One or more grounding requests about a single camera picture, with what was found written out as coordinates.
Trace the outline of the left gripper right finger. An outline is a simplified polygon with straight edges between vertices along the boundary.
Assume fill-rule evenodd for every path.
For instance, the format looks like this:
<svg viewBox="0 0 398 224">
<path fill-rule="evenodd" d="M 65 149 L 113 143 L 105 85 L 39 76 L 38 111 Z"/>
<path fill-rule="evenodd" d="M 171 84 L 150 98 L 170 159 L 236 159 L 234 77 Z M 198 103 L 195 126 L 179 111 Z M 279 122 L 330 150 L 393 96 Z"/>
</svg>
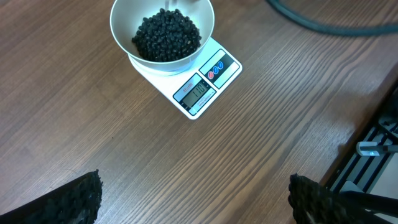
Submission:
<svg viewBox="0 0 398 224">
<path fill-rule="evenodd" d="M 358 191 L 338 194 L 311 179 L 290 176 L 288 201 L 297 223 L 387 223 L 377 214 L 392 215 L 392 199 Z"/>
</svg>

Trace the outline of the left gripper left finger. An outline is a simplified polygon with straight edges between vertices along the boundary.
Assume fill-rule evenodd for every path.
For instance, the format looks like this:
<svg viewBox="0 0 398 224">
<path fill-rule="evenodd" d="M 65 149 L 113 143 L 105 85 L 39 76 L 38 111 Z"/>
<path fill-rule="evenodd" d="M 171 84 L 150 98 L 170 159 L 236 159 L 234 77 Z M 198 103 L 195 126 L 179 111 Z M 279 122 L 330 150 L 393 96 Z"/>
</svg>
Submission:
<svg viewBox="0 0 398 224">
<path fill-rule="evenodd" d="M 93 224 L 101 207 L 103 182 L 99 171 L 79 178 L 1 215 L 3 224 Z"/>
</svg>

